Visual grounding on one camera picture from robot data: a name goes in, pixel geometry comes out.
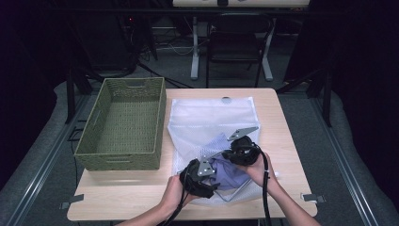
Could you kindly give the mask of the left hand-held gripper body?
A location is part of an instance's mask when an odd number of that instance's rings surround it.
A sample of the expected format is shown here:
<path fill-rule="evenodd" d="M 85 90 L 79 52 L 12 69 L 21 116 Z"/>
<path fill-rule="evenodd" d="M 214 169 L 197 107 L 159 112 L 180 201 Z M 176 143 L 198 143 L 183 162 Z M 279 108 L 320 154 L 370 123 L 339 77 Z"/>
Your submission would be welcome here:
<path fill-rule="evenodd" d="M 180 181 L 187 193 L 210 199 L 214 195 L 209 182 L 213 175 L 215 170 L 208 160 L 193 159 L 180 173 Z"/>

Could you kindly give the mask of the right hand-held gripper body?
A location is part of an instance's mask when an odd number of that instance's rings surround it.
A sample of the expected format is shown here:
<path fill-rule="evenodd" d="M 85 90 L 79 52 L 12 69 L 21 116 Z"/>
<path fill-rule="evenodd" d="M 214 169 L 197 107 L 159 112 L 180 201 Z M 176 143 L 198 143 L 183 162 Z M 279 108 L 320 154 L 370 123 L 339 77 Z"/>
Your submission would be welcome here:
<path fill-rule="evenodd" d="M 231 142 L 229 150 L 232 150 L 233 155 L 232 158 L 228 160 L 235 165 L 249 166 L 258 159 L 261 148 L 248 136 L 258 129 L 258 126 L 241 128 L 235 130 L 233 134 L 229 136 L 228 141 Z"/>

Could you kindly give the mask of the purple cloth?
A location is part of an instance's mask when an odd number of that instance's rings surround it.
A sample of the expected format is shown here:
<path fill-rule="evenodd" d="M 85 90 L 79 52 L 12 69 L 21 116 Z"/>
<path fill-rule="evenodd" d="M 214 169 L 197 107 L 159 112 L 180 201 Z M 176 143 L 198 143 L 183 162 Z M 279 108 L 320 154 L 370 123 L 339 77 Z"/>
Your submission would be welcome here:
<path fill-rule="evenodd" d="M 206 145 L 210 151 L 207 158 L 214 174 L 209 176 L 209 183 L 217 185 L 218 190 L 230 190 L 242 186 L 250 177 L 241 169 L 238 169 L 230 160 L 222 156 L 222 152 L 230 148 L 226 135 L 221 133 Z"/>

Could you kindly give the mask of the white mesh laundry bag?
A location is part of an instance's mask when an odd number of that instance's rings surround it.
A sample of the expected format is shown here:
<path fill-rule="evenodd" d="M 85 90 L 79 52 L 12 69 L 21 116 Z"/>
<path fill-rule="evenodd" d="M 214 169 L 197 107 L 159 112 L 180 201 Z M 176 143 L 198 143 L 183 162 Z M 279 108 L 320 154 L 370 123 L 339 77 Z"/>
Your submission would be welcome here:
<path fill-rule="evenodd" d="M 259 129 L 248 136 L 260 141 L 261 124 L 251 97 L 214 99 L 174 99 L 168 121 L 168 132 L 174 145 L 172 172 L 180 173 L 193 159 L 207 160 L 206 145 L 223 133 L 228 140 L 237 129 Z M 260 199 L 263 189 L 251 179 L 230 190 L 217 190 L 210 198 L 195 200 L 197 205 L 217 206 Z"/>

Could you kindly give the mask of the green woven basket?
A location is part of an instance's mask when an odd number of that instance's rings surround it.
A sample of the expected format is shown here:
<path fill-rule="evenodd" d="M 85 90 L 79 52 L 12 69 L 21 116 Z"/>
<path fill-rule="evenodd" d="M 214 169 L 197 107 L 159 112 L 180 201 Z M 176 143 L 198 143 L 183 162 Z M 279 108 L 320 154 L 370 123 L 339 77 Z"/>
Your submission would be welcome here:
<path fill-rule="evenodd" d="M 86 170 L 158 170 L 166 105 L 162 77 L 105 79 L 75 158 Z"/>

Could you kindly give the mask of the person's left hand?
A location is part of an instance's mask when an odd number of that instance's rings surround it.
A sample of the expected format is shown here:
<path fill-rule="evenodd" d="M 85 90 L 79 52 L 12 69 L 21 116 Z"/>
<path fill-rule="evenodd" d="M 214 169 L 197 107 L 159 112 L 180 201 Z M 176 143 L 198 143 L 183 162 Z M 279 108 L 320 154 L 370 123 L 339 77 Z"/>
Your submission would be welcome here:
<path fill-rule="evenodd" d="M 167 187 L 159 203 L 161 213 L 166 217 L 170 217 L 179 206 L 181 199 L 184 199 L 182 207 L 185 207 L 197 198 L 198 196 L 191 195 L 184 191 L 178 175 L 171 176 L 168 178 Z"/>

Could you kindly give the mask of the person's right hand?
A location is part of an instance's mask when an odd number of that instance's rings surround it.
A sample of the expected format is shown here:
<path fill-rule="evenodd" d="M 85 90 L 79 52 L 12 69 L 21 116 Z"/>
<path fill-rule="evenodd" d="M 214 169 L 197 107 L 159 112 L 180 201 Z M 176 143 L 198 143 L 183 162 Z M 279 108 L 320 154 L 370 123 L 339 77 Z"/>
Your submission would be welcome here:
<path fill-rule="evenodd" d="M 267 192 L 270 195 L 273 195 L 280 189 L 267 153 L 261 153 L 252 165 L 238 166 L 238 169 L 248 174 L 258 186 L 267 187 Z"/>

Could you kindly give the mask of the black stand leg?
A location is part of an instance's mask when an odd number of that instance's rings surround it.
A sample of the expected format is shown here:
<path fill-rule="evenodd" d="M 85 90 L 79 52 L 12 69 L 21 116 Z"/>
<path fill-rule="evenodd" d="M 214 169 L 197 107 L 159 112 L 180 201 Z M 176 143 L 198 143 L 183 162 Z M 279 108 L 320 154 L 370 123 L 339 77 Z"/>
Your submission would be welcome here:
<path fill-rule="evenodd" d="M 326 71 L 322 115 L 323 115 L 323 119 L 328 127 L 331 126 L 331 122 L 330 122 L 331 81 L 332 81 L 331 74 L 329 71 Z"/>
<path fill-rule="evenodd" d="M 67 90 L 67 107 L 68 107 L 66 124 L 68 124 L 72 121 L 75 115 L 75 94 L 74 94 L 72 71 L 69 71 L 66 75 L 66 90 Z"/>

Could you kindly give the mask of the black folding chair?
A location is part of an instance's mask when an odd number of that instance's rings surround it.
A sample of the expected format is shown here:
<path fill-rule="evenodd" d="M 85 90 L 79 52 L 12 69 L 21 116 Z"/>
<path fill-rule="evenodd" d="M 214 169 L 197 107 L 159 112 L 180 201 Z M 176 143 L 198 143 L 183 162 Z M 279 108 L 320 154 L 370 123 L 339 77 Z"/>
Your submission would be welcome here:
<path fill-rule="evenodd" d="M 274 20 L 260 13 L 222 13 L 207 24 L 206 87 L 210 64 L 257 64 L 254 87 L 259 85 L 267 39 Z"/>

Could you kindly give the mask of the white desk with legs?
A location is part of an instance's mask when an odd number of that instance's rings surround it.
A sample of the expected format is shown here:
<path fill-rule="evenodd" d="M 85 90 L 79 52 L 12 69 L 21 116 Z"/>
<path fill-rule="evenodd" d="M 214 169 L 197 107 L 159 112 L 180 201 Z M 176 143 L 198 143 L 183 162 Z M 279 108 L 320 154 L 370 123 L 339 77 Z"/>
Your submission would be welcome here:
<path fill-rule="evenodd" d="M 227 0 L 228 8 L 307 8 L 311 0 Z M 175 8 L 216 8 L 217 0 L 172 0 Z M 198 17 L 193 17 L 193 58 L 191 66 L 192 80 L 199 78 L 200 50 L 198 36 Z"/>

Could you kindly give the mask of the grey metal table bracket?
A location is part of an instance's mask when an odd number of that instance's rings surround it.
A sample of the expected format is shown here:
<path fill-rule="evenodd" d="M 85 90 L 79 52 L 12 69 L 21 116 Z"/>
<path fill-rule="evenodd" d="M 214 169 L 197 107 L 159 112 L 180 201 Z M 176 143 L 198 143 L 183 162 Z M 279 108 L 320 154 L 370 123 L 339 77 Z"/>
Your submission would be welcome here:
<path fill-rule="evenodd" d="M 68 209 L 68 208 L 70 208 L 72 203 L 80 202 L 84 199 L 84 197 L 85 197 L 84 194 L 75 195 L 75 196 L 69 198 L 69 200 L 67 202 L 62 202 L 59 205 L 59 209 L 60 210 Z"/>
<path fill-rule="evenodd" d="M 305 202 L 324 203 L 324 202 L 327 201 L 324 196 L 316 195 L 316 194 L 304 194 L 304 193 L 301 193 L 300 197 Z"/>

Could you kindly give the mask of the metal floor rail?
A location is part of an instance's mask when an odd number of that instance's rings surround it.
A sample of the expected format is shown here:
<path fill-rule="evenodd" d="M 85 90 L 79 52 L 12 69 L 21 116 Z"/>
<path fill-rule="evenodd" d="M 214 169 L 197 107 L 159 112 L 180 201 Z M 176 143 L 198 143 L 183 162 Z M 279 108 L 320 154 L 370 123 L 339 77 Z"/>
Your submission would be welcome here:
<path fill-rule="evenodd" d="M 349 166 L 349 162 L 347 161 L 347 158 L 343 152 L 343 148 L 337 139 L 333 128 L 329 127 L 323 118 L 321 104 L 317 99 L 310 99 L 310 102 L 313 110 L 315 111 L 317 119 L 320 121 L 321 126 L 327 135 L 339 171 L 343 177 L 353 203 L 357 207 L 359 216 L 362 219 L 364 226 L 379 226 L 375 214 L 369 202 L 367 201 L 365 194 L 360 187 L 357 178 L 355 177 L 355 174 Z"/>
<path fill-rule="evenodd" d="M 78 97 L 76 111 L 70 119 L 67 119 L 67 101 L 58 98 L 50 120 L 5 188 L 0 191 L 0 226 L 18 226 L 23 222 L 61 154 L 61 147 L 72 133 L 72 128 L 78 122 L 89 99 L 89 95 Z"/>

